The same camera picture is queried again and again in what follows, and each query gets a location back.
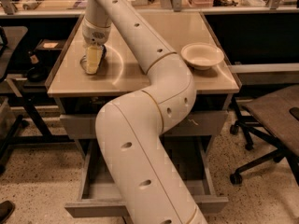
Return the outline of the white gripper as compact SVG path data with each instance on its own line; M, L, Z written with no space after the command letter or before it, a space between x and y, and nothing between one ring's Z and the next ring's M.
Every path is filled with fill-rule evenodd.
M96 26L87 21L82 22L82 35L89 47L86 48L86 73L95 74L101 62L103 51L100 47L109 38L111 27Z

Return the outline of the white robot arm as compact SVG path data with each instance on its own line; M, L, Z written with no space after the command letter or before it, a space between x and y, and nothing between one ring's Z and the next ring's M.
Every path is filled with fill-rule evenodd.
M127 0L89 0L96 24L110 18L149 78L99 111L96 138L134 224L207 224L160 141L190 113L196 88L176 51Z

